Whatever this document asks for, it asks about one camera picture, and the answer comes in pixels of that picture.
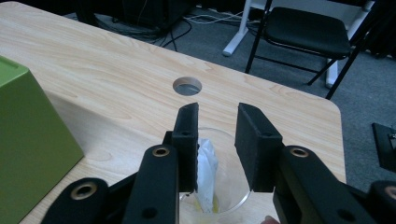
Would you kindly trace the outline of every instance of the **crumpled white paper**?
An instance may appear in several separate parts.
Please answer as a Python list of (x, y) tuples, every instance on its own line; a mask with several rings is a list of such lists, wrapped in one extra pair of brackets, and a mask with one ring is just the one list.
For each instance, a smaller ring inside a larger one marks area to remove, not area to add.
[(198, 192), (196, 198), (204, 213), (212, 213), (219, 161), (209, 139), (198, 139)]

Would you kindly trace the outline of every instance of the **black chair seat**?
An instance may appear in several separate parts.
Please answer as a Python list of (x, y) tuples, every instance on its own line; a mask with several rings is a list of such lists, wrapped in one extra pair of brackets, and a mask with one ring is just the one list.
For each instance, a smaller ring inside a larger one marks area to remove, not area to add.
[(291, 8), (275, 7), (263, 35), (274, 44), (310, 50), (333, 59), (343, 59), (351, 51), (343, 22)]

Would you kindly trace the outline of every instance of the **light wood tabletop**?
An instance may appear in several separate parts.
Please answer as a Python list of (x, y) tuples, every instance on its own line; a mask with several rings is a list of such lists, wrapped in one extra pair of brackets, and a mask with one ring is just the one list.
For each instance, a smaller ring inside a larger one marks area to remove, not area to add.
[[(195, 102), (200, 128), (231, 136), (238, 104), (257, 106), (285, 145), (315, 151), (346, 180), (340, 111), (323, 98), (15, 2), (0, 4), (0, 55), (30, 68), (85, 154), (25, 223), (40, 222), (71, 182), (91, 176), (113, 185), (137, 172), (145, 150), (173, 130), (178, 109)], [(180, 77), (196, 78), (202, 90), (176, 93)], [(250, 194), (238, 212), (238, 223), (276, 217), (271, 194)]]

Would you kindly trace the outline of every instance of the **green box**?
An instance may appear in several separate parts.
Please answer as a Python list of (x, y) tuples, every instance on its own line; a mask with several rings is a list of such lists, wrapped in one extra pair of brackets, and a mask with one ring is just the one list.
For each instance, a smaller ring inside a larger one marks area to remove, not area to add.
[(0, 223), (21, 221), (82, 156), (29, 69), (0, 56)]

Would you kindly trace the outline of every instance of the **clear plastic cup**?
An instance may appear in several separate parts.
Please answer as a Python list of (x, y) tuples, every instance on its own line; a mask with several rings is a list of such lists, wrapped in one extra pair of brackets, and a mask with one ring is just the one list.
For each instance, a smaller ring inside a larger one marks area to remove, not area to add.
[(195, 193), (181, 193), (179, 223), (229, 224), (241, 220), (241, 217), (236, 217), (240, 215), (234, 211), (245, 202), (250, 190), (244, 169), (236, 153), (234, 138), (226, 132), (213, 128), (200, 128), (199, 137), (210, 139), (219, 161), (213, 199), (214, 212), (204, 213)]

